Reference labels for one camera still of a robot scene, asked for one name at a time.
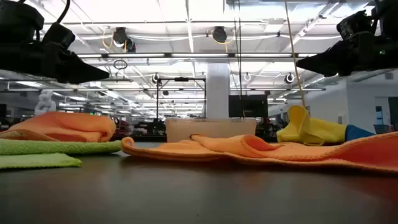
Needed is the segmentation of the orange microfiber towel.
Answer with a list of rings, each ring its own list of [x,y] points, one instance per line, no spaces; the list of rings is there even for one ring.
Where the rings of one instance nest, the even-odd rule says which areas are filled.
[[[131,156],[158,160],[231,159],[254,165],[337,166],[398,173],[398,133],[359,138],[337,146],[306,146],[295,142],[270,144],[253,135],[210,138],[193,134],[189,140],[142,149],[134,145],[133,138],[124,138],[121,149]]]
[[[114,121],[86,113],[47,112],[0,132],[0,139],[62,142],[108,142]]]

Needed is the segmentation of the yellow microfiber towel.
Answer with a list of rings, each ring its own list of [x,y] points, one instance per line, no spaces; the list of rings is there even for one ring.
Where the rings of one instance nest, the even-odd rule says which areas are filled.
[[[307,146],[326,146],[345,142],[346,125],[312,118],[306,108],[293,105],[289,123],[277,132],[278,142],[296,142]]]

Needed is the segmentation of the orange translucent plastic bin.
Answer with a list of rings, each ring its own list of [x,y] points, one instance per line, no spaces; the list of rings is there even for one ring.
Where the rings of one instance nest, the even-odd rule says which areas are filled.
[[[257,121],[249,118],[228,119],[183,119],[165,120],[167,142],[189,140],[192,134],[201,134],[211,138],[230,138],[239,135],[255,135]]]

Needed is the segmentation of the black metal frame stand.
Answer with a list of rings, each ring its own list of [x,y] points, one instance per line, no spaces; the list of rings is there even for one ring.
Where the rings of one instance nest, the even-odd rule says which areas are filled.
[[[160,90],[163,90],[164,87],[170,82],[189,82],[192,81],[194,84],[196,84],[199,89],[203,91],[203,114],[204,117],[206,117],[206,109],[207,109],[207,87],[206,87],[206,78],[190,78],[190,77],[175,77],[175,78],[160,78],[158,77],[156,79],[156,119],[159,118],[159,95],[160,95]]]

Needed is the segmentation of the white building column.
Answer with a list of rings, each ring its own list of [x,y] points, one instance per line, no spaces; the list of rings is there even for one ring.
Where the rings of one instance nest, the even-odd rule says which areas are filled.
[[[228,118],[230,69],[226,63],[209,63],[206,78],[206,117]]]

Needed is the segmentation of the white robot figure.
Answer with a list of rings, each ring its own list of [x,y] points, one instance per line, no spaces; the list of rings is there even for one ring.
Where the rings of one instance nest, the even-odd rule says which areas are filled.
[[[34,115],[38,116],[49,111],[56,111],[56,103],[52,100],[53,91],[42,90],[39,95],[39,101],[34,109]]]

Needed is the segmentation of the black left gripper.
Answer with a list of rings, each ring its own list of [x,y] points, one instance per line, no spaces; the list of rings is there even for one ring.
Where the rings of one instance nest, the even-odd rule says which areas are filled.
[[[82,61],[59,44],[38,41],[0,44],[0,69],[81,84],[109,78],[109,73]]]

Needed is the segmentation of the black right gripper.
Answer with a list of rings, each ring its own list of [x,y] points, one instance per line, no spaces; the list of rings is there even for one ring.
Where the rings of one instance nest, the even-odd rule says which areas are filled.
[[[323,53],[300,59],[295,65],[324,77],[398,68],[398,40],[372,32],[357,32],[346,40]]]

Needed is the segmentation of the blue microfiber towel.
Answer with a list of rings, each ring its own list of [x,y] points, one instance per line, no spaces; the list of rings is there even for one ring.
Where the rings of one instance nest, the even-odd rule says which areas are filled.
[[[374,133],[371,133],[365,129],[361,129],[354,125],[347,125],[345,129],[345,142],[352,141],[359,138],[366,138],[373,136]]]

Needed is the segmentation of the green microfiber towel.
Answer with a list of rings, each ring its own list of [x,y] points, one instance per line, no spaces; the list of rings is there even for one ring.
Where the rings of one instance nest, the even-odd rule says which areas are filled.
[[[53,142],[0,139],[0,170],[80,167],[74,155],[110,154],[121,142]]]

